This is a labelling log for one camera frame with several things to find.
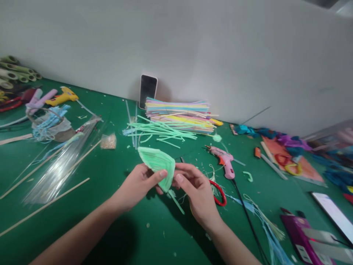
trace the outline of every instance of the green table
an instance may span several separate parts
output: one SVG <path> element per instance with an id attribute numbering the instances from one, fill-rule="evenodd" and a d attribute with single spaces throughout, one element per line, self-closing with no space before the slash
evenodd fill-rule
<path id="1" fill-rule="evenodd" d="M 36 84 L 43 85 L 42 89 L 45 93 L 52 88 L 59 90 L 62 85 L 70 86 L 47 79 L 37 81 Z M 70 87 L 87 108 L 102 116 L 106 122 L 104 134 L 115 132 L 117 148 L 116 150 L 101 150 L 99 147 L 94 149 L 79 165 L 63 191 L 90 177 L 87 183 L 0 238 L 2 264 L 26 264 L 33 260 L 52 242 L 108 199 L 120 187 L 134 166 L 141 163 L 137 150 L 132 147 L 131 137 L 122 135 L 122 130 L 126 128 L 128 122 L 124 99 L 75 86 Z M 128 100 L 128 103 L 130 113 L 134 116 L 135 102 Z M 66 117 L 72 122 L 74 128 L 78 128 L 90 118 L 90 114 L 78 103 L 67 102 L 67 104 L 71 106 L 71 109 Z M 138 112 L 143 115 L 143 111 L 140 109 Z M 23 115 L 23 106 L 2 113 L 0 124 L 11 122 Z M 78 118 L 78 116 L 86 115 L 85 119 Z M 20 125 L 12 126 L 10 131 L 0 130 L 0 140 L 28 133 L 31 133 L 30 122 L 26 121 Z M 254 147 L 260 146 L 259 139 L 249 139 L 244 135 L 233 136 L 228 123 L 217 128 L 217 133 L 222 136 L 223 143 L 234 158 L 246 164 L 246 166 L 241 166 L 233 162 L 240 192 L 249 195 L 264 214 L 281 230 L 285 231 L 285 228 L 279 218 L 281 214 L 279 208 L 284 207 L 292 212 L 303 211 L 313 228 L 332 232 L 339 239 L 344 240 L 308 193 L 315 191 L 328 194 L 352 221 L 352 206 L 344 199 L 337 187 L 328 181 L 329 188 L 319 187 L 292 177 L 289 177 L 288 181 L 284 181 L 262 159 L 258 160 L 254 157 Z M 88 139 L 87 145 L 91 144 L 90 141 L 92 141 L 94 134 L 95 132 Z M 209 164 L 212 164 L 215 169 L 220 168 L 217 165 L 217 158 L 204 149 L 205 145 L 210 144 L 224 149 L 211 137 L 202 135 L 197 140 L 187 139 L 184 143 L 177 140 L 171 142 L 180 145 L 181 148 L 160 143 L 156 141 L 155 137 L 141 146 L 159 148 L 178 162 L 180 156 L 183 156 L 186 163 L 198 166 L 203 172 L 211 172 Z M 50 143 L 48 150 L 54 146 L 54 142 Z M 33 140 L 23 140 L 0 146 L 0 194 L 7 190 L 15 178 L 44 147 L 44 144 Z M 319 173 L 324 171 L 325 168 L 314 163 L 310 156 L 307 156 L 307 159 Z M 40 207 L 40 205 L 23 206 L 21 201 L 41 177 L 45 168 L 45 166 L 42 167 L 42 170 L 31 177 L 34 178 L 33 181 L 22 183 L 3 200 L 0 200 L 0 232 Z M 250 172 L 254 182 L 248 182 L 247 177 L 242 173 L 243 171 Z M 232 183 L 225 179 L 223 174 L 223 170 L 217 171 L 216 181 L 225 187 L 227 194 L 237 197 Z M 179 198 L 182 197 L 183 192 L 180 190 L 176 194 Z M 171 199 L 167 196 L 158 196 L 154 190 L 151 190 L 134 209 L 114 222 L 85 263 L 209 264 L 212 262 L 221 264 L 220 256 L 212 242 L 207 239 L 205 231 L 194 220 L 187 199 L 185 201 L 182 204 L 186 212 L 184 216 Z M 218 207 L 218 210 L 229 227 L 260 259 L 259 250 L 242 207 L 229 199 L 227 206 Z M 252 215 L 250 218 L 269 259 L 267 238 L 260 221 Z M 288 238 L 282 242 L 282 246 L 289 257 L 294 255 L 299 260 Z"/>

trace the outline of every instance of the orange paper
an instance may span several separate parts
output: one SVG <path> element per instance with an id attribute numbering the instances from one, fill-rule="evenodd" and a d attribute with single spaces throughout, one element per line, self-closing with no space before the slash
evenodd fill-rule
<path id="1" fill-rule="evenodd" d="M 267 145 L 268 149 L 272 153 L 273 157 L 275 157 L 276 154 L 280 153 L 282 155 L 289 156 L 286 148 L 282 145 L 280 145 L 276 139 L 268 139 L 267 137 L 262 136 L 264 139 L 265 144 Z M 313 168 L 313 166 L 308 162 L 308 160 L 305 159 L 305 157 L 301 157 L 299 163 L 302 166 L 303 172 L 301 174 L 302 177 L 324 182 L 323 178 L 320 176 L 320 174 Z M 279 168 L 283 171 L 286 171 L 283 166 L 279 165 Z"/>

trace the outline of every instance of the left hand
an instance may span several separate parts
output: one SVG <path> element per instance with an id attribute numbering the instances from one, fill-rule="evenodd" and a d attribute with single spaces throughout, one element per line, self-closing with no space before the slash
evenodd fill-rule
<path id="1" fill-rule="evenodd" d="M 153 174 L 145 164 L 139 164 L 135 166 L 110 200 L 113 204 L 119 206 L 120 211 L 129 211 L 167 175 L 168 172 L 165 169 Z M 160 187 L 157 188 L 157 192 L 163 194 Z"/>

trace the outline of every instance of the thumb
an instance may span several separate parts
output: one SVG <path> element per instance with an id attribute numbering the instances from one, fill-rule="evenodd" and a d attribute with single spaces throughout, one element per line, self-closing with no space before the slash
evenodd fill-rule
<path id="1" fill-rule="evenodd" d="M 182 174 L 177 174 L 175 180 L 189 197 L 196 192 L 196 188 Z"/>
<path id="2" fill-rule="evenodd" d="M 146 183 L 148 185 L 148 188 L 151 189 L 154 186 L 156 186 L 159 182 L 161 182 L 166 176 L 168 175 L 168 172 L 165 169 L 159 170 L 156 173 L 154 173 L 152 176 L 150 176 L 147 180 Z"/>

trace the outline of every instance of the pink glue gun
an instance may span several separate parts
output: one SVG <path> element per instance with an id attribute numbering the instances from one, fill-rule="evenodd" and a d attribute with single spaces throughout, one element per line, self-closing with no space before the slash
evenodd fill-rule
<path id="1" fill-rule="evenodd" d="M 234 179 L 235 174 L 231 164 L 231 161 L 233 161 L 233 156 L 217 147 L 208 146 L 208 145 L 206 145 L 206 147 L 210 150 L 212 154 L 219 157 L 220 165 L 223 165 L 225 169 L 225 174 L 224 174 L 225 178 Z"/>

